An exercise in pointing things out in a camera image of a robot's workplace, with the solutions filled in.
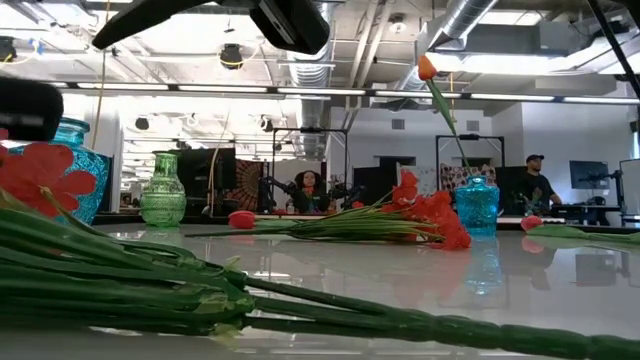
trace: white table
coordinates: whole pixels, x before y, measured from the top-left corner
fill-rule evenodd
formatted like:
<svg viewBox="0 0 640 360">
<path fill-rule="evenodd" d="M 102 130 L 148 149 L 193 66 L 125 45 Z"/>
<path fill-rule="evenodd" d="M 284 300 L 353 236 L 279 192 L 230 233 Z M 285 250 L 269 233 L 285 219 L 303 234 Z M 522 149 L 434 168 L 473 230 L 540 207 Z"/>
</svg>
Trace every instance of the white table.
<svg viewBox="0 0 640 360">
<path fill-rule="evenodd" d="M 523 250 L 518 232 L 500 232 L 495 246 L 444 252 L 278 237 L 183 239 L 177 231 L 136 224 L 99 228 L 121 238 L 182 245 L 216 263 L 240 256 L 240 268 L 252 276 L 432 314 L 640 338 L 640 256 L 633 254 L 596 248 L 537 248 L 532 253 Z M 181 232 L 220 229 L 224 227 L 193 225 Z M 623 277 L 625 271 L 630 277 Z M 233 347 L 225 347 L 210 339 L 178 336 L 3 331 L 0 360 L 456 359 L 451 356 L 455 353 L 459 359 L 533 358 L 436 343 L 253 329 L 243 334 Z"/>
</svg>

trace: ductwork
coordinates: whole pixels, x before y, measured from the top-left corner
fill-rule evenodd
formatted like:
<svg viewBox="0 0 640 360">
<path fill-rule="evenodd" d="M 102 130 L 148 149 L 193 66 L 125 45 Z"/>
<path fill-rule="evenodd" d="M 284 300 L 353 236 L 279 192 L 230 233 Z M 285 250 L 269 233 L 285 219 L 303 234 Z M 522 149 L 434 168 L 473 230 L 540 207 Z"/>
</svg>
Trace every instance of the ductwork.
<svg viewBox="0 0 640 360">
<path fill-rule="evenodd" d="M 316 7 L 324 20 L 332 25 L 333 10 L 335 5 L 331 3 L 317 3 Z M 288 52 L 287 58 L 292 61 L 301 61 L 304 64 L 292 64 L 289 66 L 293 85 L 298 87 L 327 87 L 329 85 L 330 68 L 326 62 L 330 60 L 330 43 L 318 51 L 315 55 L 305 55 L 296 52 Z M 310 62 L 317 61 L 321 64 L 314 65 Z M 300 109 L 296 114 L 298 125 L 301 127 L 327 127 L 323 124 L 323 110 L 325 108 L 322 100 L 300 100 Z M 324 156 L 324 146 L 326 136 L 302 136 L 302 147 L 304 157 L 308 159 L 318 159 Z"/>
<path fill-rule="evenodd" d="M 428 44 L 424 49 L 426 51 L 466 37 L 497 2 L 498 0 L 451 0 L 445 15 L 437 20 L 439 28 L 426 34 L 427 39 L 419 38 L 418 42 Z M 416 43 L 416 56 L 424 53 L 420 45 Z M 396 90 L 418 91 L 424 85 L 424 81 L 418 77 L 418 67 L 411 66 L 396 85 Z"/>
</svg>

